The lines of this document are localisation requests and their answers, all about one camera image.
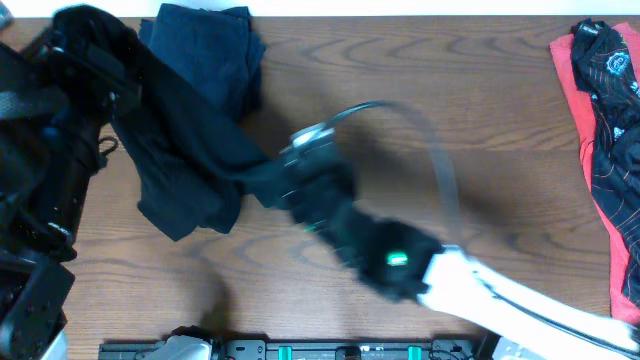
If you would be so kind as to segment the plain black t-shirt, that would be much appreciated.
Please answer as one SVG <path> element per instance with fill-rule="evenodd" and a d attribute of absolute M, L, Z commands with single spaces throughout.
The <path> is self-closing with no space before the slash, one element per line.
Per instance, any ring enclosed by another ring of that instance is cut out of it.
<path fill-rule="evenodd" d="M 141 181 L 140 212 L 178 241 L 196 228 L 228 233 L 242 199 L 279 205 L 277 164 L 239 126 L 156 57 L 117 17 L 81 5 L 58 11 L 55 30 L 97 30 L 106 51 L 141 87 L 141 103 L 112 127 L 134 161 Z"/>

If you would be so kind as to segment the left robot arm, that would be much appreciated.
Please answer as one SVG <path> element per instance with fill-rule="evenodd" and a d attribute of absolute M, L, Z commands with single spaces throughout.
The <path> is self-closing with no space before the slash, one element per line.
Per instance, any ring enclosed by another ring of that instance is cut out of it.
<path fill-rule="evenodd" d="M 138 84 L 115 57 L 117 20 L 58 12 L 25 50 L 1 50 L 1 355 L 62 357 L 67 263 L 90 178 L 118 143 L 102 135 L 137 107 Z"/>

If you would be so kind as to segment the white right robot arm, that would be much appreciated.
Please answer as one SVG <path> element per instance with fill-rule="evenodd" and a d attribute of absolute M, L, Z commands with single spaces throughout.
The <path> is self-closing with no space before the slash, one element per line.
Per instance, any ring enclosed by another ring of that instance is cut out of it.
<path fill-rule="evenodd" d="M 467 320 L 544 359 L 638 358 L 638 328 L 572 308 L 457 245 L 360 211 L 351 168 L 335 151 L 289 147 L 282 155 L 288 180 L 283 198 L 295 221 L 309 226 L 383 297 Z"/>

